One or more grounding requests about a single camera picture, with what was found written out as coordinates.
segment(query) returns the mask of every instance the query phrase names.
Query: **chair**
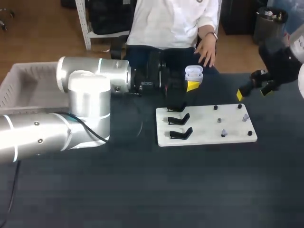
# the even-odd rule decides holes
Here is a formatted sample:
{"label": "chair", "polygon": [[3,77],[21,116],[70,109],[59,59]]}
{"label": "chair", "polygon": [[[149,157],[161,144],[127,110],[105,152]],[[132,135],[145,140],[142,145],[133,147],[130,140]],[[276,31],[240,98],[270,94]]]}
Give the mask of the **chair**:
{"label": "chair", "polygon": [[[8,8],[0,8],[0,11],[7,11],[7,12],[9,12],[11,18],[15,17],[15,13],[12,10],[8,9]],[[6,25],[3,22],[3,20],[0,20],[0,26],[1,26],[2,30],[4,30],[4,31],[8,30],[8,28],[6,27]]]}

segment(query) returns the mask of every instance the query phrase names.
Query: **white board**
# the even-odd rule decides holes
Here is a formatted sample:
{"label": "white board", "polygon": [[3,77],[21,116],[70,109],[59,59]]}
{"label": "white board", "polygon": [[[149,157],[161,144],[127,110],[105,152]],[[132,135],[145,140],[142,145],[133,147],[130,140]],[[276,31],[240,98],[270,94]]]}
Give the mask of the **white board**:
{"label": "white board", "polygon": [[[184,126],[169,125],[168,117],[182,119],[187,113],[190,114],[190,119]],[[257,134],[250,118],[243,122],[245,114],[248,112],[243,104],[241,109],[238,109],[238,104],[218,105],[217,110],[214,110],[214,105],[186,107],[182,113],[158,108],[156,109],[158,145],[165,147],[256,142]],[[187,140],[171,139],[170,131],[185,133],[190,127],[193,128],[193,133]],[[223,129],[228,133],[226,137],[221,136]]]}

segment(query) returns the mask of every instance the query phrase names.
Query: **metal shelf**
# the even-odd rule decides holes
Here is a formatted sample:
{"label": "metal shelf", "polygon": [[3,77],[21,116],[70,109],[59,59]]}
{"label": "metal shelf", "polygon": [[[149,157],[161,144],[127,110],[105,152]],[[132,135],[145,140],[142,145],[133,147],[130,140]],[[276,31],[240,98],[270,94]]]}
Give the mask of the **metal shelf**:
{"label": "metal shelf", "polygon": [[129,35],[130,32],[129,31],[125,31],[125,32],[117,32],[117,33],[113,33],[113,34],[106,34],[106,35],[98,35],[95,34],[93,31],[88,33],[88,37],[90,38],[111,38],[111,37],[120,37],[120,36],[124,36],[124,35]]}
{"label": "metal shelf", "polygon": [[[85,0],[75,0],[76,6],[77,6],[77,11],[78,11],[78,16],[79,16],[79,21],[81,25],[81,30],[82,34],[84,36],[85,40],[85,47],[87,50],[91,50],[91,39],[92,38],[112,38],[112,37],[119,37],[123,35],[128,35],[129,31],[125,32],[118,32],[118,33],[113,33],[113,34],[107,34],[107,35],[97,35],[95,34],[90,26],[88,25],[86,21],[86,7],[85,7]],[[129,4],[130,0],[123,0],[124,4]]]}

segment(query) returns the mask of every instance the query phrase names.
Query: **white t-shirt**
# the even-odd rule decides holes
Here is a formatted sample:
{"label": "white t-shirt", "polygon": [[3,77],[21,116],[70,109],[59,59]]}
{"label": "white t-shirt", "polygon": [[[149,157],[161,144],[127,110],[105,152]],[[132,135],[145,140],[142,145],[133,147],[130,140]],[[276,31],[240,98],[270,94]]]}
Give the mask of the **white t-shirt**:
{"label": "white t-shirt", "polygon": [[218,26],[218,0],[137,0],[127,45],[189,48],[198,28]]}

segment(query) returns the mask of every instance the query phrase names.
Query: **black cable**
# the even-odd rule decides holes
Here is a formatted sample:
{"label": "black cable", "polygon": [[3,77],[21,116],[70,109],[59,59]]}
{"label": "black cable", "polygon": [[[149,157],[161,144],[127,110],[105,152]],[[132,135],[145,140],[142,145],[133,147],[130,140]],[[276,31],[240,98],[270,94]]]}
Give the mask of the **black cable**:
{"label": "black cable", "polygon": [[4,221],[0,225],[0,228],[3,228],[5,226],[5,224],[7,223],[8,216],[9,216],[9,214],[11,212],[12,207],[13,207],[13,202],[14,202],[15,194],[16,194],[16,185],[17,185],[18,177],[19,177],[20,165],[21,165],[21,161],[17,161],[17,166],[16,166],[16,170],[15,170],[15,176],[14,176],[14,181],[13,181],[13,187],[12,187],[11,195],[10,195],[9,209],[8,209],[6,218],[4,219]]}
{"label": "black cable", "polygon": [[[124,94],[123,96],[124,97],[127,97],[127,96],[132,96],[132,94]],[[143,118],[142,118],[142,112],[140,110],[140,108],[138,107],[138,105],[135,103],[134,99],[132,99],[132,97],[130,99],[127,99],[127,101],[131,101],[131,103],[133,104],[133,106],[135,106],[135,109],[137,111],[137,114],[138,116],[140,117],[140,120],[141,120],[141,127],[136,135],[136,138],[141,134],[142,130],[143,130]]]}
{"label": "black cable", "polygon": [[[135,106],[136,108],[136,111],[138,113],[138,115],[141,117],[141,110],[140,108],[136,105],[135,101],[132,100],[132,104]],[[67,113],[67,112],[55,112],[56,114],[59,114],[59,115],[67,115],[73,119],[75,119],[77,122],[79,122],[85,129],[87,129],[92,135],[94,135],[96,138],[100,139],[101,141],[105,142],[105,143],[108,143],[109,141],[104,139],[103,137],[101,137],[100,135],[98,135],[96,132],[94,132],[90,127],[88,127],[81,119],[79,119],[77,116],[75,116],[74,114],[71,114],[71,113]],[[141,134],[142,132],[142,129],[143,129],[143,120],[141,120],[141,127],[136,135],[136,138]]]}
{"label": "black cable", "polygon": [[101,137],[100,135],[98,135],[96,132],[94,132],[91,128],[89,128],[85,122],[83,122],[81,119],[79,119],[77,116],[71,114],[71,113],[66,113],[66,112],[55,112],[56,114],[59,114],[59,115],[67,115],[73,119],[75,119],[77,122],[79,122],[81,125],[83,125],[83,127],[85,129],[87,129],[92,135],[94,135],[97,139],[100,139],[101,141],[105,142],[105,143],[108,143],[109,141],[104,139],[103,137]]}

